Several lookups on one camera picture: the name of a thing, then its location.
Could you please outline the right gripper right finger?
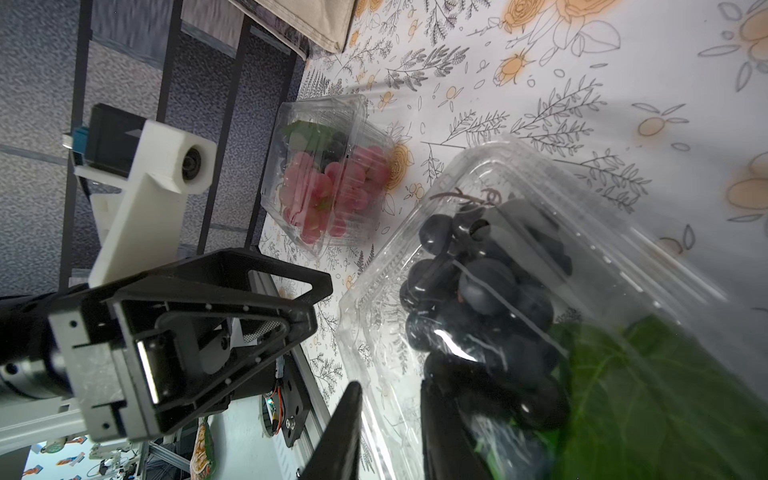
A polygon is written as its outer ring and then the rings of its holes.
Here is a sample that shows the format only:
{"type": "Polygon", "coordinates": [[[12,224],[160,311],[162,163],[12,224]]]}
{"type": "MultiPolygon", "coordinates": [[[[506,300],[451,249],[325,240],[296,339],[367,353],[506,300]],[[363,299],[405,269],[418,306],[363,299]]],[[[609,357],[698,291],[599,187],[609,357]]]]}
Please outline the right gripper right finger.
{"type": "Polygon", "coordinates": [[[433,380],[421,384],[421,431],[425,479],[491,479],[474,451],[456,403],[433,380]]]}

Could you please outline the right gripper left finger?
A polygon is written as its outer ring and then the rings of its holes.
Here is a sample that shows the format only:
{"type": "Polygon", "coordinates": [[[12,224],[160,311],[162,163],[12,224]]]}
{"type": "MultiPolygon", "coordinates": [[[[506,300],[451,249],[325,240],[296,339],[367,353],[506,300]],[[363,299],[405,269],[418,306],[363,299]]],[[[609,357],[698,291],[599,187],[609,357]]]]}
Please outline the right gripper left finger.
{"type": "Polygon", "coordinates": [[[301,473],[302,480],[357,480],[361,452],[363,389],[352,381],[301,473]]]}

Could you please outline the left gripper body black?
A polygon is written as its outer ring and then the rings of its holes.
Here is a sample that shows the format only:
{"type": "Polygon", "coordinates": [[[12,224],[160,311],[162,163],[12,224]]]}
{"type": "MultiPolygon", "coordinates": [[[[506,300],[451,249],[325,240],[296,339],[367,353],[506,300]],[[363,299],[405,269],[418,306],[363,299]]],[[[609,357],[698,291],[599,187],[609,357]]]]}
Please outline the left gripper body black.
{"type": "Polygon", "coordinates": [[[148,440],[156,420],[110,306],[117,287],[84,285],[1,300],[1,403],[77,400],[96,439],[148,440]]]}

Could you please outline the clear plastic clamshell container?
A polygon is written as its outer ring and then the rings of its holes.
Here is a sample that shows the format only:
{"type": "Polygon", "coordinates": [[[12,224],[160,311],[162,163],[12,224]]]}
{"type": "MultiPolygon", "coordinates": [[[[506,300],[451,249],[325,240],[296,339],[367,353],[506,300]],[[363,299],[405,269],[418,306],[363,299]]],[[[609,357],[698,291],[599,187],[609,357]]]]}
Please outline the clear plastic clamshell container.
{"type": "Polygon", "coordinates": [[[370,123],[360,94],[283,103],[260,185],[260,205],[308,257],[355,246],[377,226],[394,141],[370,123]]]}

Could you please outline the small dark grape bunch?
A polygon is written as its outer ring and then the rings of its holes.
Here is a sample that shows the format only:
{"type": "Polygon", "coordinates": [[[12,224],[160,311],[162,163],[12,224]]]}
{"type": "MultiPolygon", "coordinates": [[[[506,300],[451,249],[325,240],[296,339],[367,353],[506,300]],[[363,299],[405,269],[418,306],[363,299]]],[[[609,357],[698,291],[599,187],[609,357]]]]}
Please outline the small dark grape bunch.
{"type": "Polygon", "coordinates": [[[529,430],[556,430],[570,413],[555,370],[563,361],[548,274],[570,277],[554,218],[497,191],[437,194],[455,213],[437,213],[418,237],[429,258],[415,262],[399,291],[409,346],[424,352],[426,379],[468,417],[529,430]]]}

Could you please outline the dark blue grape bunch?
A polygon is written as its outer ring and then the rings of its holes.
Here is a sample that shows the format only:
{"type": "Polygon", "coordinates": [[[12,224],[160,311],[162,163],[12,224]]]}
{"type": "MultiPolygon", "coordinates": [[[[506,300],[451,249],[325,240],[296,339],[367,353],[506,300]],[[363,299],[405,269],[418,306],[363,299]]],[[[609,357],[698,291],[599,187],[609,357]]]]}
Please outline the dark blue grape bunch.
{"type": "Polygon", "coordinates": [[[346,154],[349,137],[343,131],[316,122],[297,120],[279,130],[278,146],[285,156],[283,164],[301,159],[306,154],[314,167],[324,172],[346,154]]]}

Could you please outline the bright green grape bunch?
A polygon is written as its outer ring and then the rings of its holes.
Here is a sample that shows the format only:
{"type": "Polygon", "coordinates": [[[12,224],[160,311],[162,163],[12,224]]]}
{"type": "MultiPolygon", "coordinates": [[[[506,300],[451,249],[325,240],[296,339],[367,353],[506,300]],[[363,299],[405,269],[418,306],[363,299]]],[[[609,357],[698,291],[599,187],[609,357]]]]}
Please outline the bright green grape bunch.
{"type": "Polygon", "coordinates": [[[556,430],[476,417],[495,479],[763,479],[767,409],[679,328],[648,316],[611,335],[560,323],[555,377],[570,413],[556,430]]]}

